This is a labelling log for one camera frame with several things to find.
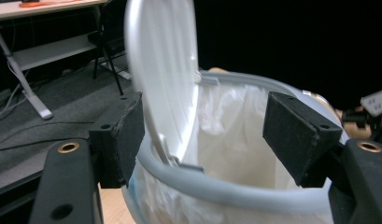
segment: black wall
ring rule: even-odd
[[[199,65],[353,108],[382,90],[382,1],[195,0]]]

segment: desk leg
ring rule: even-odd
[[[36,94],[31,90],[30,85],[28,84],[27,80],[25,79],[24,74],[22,73],[21,69],[19,68],[19,65],[16,63],[16,61],[13,59],[12,53],[10,52],[9,48],[7,47],[7,44],[5,43],[4,38],[0,34],[0,46],[2,50],[5,53],[5,56],[7,57],[7,60],[10,63],[10,66],[12,67],[15,76],[21,83],[22,88],[24,89],[24,95],[27,98],[27,100],[30,102],[30,104],[34,107],[36,112],[38,112],[39,116],[42,119],[51,119],[53,115],[51,114],[50,110],[42,103],[42,101],[36,96]]]
[[[106,61],[104,63],[100,63],[100,66],[104,67],[105,69],[108,69],[109,71],[112,71],[112,67],[109,65],[108,55],[106,54],[106,51],[103,50],[103,53],[104,53],[104,58],[106,59]],[[119,69],[115,65],[114,65],[114,68],[115,68],[116,73],[119,76],[124,77],[127,80],[131,80],[132,79],[132,75],[130,75],[130,73],[122,71],[121,69]]]

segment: bin rim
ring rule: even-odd
[[[340,121],[326,105],[322,105],[315,98],[305,95],[302,91],[285,83],[268,77],[234,72],[220,74],[202,71],[201,74],[203,78],[216,78],[221,83],[229,82],[263,86],[270,90],[278,90],[295,96],[341,127]],[[348,136],[343,132],[340,141],[344,143],[347,139]],[[164,164],[153,155],[153,149],[152,140],[148,130],[146,130],[146,135],[137,154],[137,160],[159,181],[189,196],[212,203],[284,214],[301,215],[331,209],[328,190],[332,182],[328,178],[321,189],[276,190],[255,188],[218,180],[194,169]]]

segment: gray carpet floor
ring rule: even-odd
[[[125,64],[124,57],[115,59],[119,68]],[[41,171],[47,151],[60,139],[88,138],[92,124],[120,98],[110,71],[99,66],[96,79],[92,72],[93,62],[35,91],[52,112],[52,119],[40,118],[28,101],[0,119],[0,188]],[[124,93],[132,92],[131,80],[118,77]]]

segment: white plastic bag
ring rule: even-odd
[[[268,92],[247,84],[200,88],[197,148],[189,149],[184,161],[204,167],[206,176],[239,185],[302,190],[262,138]],[[124,193],[137,223],[332,223],[330,210],[285,214],[196,199],[162,183],[139,162]]]

